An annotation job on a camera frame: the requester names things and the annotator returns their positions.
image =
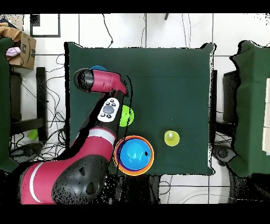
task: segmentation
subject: green cup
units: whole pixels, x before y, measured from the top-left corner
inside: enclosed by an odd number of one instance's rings
[[[31,130],[28,134],[28,138],[36,140],[37,138],[37,129]]]

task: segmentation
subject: white tiled floor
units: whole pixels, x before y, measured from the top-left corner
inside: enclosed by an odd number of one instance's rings
[[[270,40],[270,24],[265,14],[182,14],[171,13],[165,21],[165,13],[147,14],[105,14],[108,30],[113,37],[111,48],[141,46],[148,48],[200,48],[204,43],[214,42],[217,45],[214,56],[214,69],[218,70],[217,110],[223,111],[222,77],[226,72],[235,70],[229,56],[237,53],[238,44],[242,40],[252,40],[259,45],[267,45]],[[107,48],[111,38],[104,26],[102,14],[61,14],[60,38],[36,38],[36,67],[46,67],[46,71],[62,67],[56,63],[58,54],[64,53],[64,42],[71,41],[83,47]],[[30,33],[30,16],[24,17],[24,31]],[[41,14],[41,26],[33,27],[34,35],[57,34],[57,14]],[[64,63],[60,56],[58,63]],[[23,84],[36,95],[35,70],[18,69],[23,77]],[[64,69],[47,72],[47,79],[64,75]],[[49,88],[60,96],[57,110],[65,117],[64,78],[52,79]],[[57,100],[57,95],[50,92]],[[48,108],[53,111],[54,101],[48,94]],[[36,117],[36,99],[22,87],[23,119]],[[47,112],[48,121],[53,117]],[[57,129],[56,123],[49,128],[49,134]],[[25,137],[21,143],[31,142]],[[56,135],[49,143],[57,142]],[[202,175],[174,175],[169,193],[161,195],[162,203],[226,203],[229,195],[229,177],[225,167],[217,164],[212,158],[211,166],[215,174],[208,177]],[[169,182],[171,175],[162,176],[162,181]],[[166,182],[160,183],[160,194],[169,190]]]

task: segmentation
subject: table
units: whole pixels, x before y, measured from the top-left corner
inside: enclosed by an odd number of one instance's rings
[[[270,49],[243,41],[240,51],[232,57],[241,84],[237,89],[234,150],[237,152],[229,166],[241,177],[251,173],[270,174],[270,156],[262,151],[266,79],[270,78]]]
[[[70,119],[70,144],[100,97],[97,93],[79,91],[73,75],[78,69],[99,65],[131,79],[134,121],[127,135],[142,136],[153,146],[155,160],[146,174],[211,175],[208,104],[209,59],[213,49],[213,44],[205,44],[201,49],[87,49],[66,43],[69,63],[66,79],[70,80],[66,90],[70,113],[67,109],[66,116]],[[124,105],[129,103],[130,99],[125,98]],[[177,146],[165,144],[167,130],[179,133]],[[124,136],[124,131],[125,128],[119,128],[119,138]],[[112,161],[109,170],[116,174]]]

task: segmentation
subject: cardboard box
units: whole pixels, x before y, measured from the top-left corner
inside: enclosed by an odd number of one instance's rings
[[[0,17],[11,21],[20,31],[23,30],[23,14],[0,14]],[[21,54],[7,56],[9,63],[17,68],[34,69],[36,40],[22,31]]]
[[[23,14],[0,14],[0,18],[10,20],[20,31],[23,30]]]
[[[17,68],[34,69],[36,40],[22,31],[21,54],[7,57],[11,65]]]

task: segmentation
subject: pink object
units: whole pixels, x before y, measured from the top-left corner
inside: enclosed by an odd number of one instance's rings
[[[6,51],[6,56],[11,56],[11,57],[14,57],[18,54],[21,53],[21,50],[19,47],[15,47],[15,48],[9,48],[7,51]]]
[[[121,90],[124,94],[127,90],[121,81],[120,75],[115,72],[93,70],[93,92],[110,92],[112,89]]]
[[[67,167],[88,155],[101,155],[109,162],[112,152],[113,145],[108,140],[102,137],[90,136],[85,140],[81,150],[72,158],[63,161],[34,163],[28,168],[22,181],[21,204],[55,204],[52,199],[52,189],[57,178]]]

